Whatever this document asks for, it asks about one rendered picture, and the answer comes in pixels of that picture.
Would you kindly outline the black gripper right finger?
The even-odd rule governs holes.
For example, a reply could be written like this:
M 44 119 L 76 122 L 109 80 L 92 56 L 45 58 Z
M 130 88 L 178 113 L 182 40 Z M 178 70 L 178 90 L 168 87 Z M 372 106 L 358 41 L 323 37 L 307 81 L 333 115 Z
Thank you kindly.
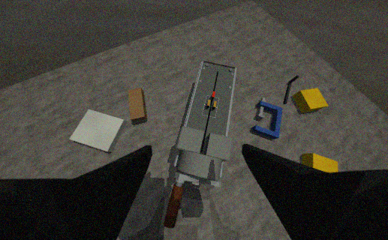
M 388 169 L 324 172 L 249 144 L 242 155 L 291 240 L 337 240 L 362 195 L 388 191 Z

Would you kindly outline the yellow block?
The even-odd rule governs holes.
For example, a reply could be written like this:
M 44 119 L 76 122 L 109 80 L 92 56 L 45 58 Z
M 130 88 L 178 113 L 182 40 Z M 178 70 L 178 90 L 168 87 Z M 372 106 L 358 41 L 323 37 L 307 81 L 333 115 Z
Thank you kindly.
M 302 164 L 327 173 L 338 173 L 338 162 L 315 153 L 302 153 Z
M 302 113 L 320 110 L 329 106 L 318 88 L 299 90 L 293 95 L 293 98 Z

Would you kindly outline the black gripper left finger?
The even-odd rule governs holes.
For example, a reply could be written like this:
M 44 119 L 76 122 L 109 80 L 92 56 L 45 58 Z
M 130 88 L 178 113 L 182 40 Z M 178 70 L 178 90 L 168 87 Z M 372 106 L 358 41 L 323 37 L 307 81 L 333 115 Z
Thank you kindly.
M 152 147 L 73 179 L 0 179 L 0 218 L 50 218 L 62 240 L 116 240 L 149 167 Z

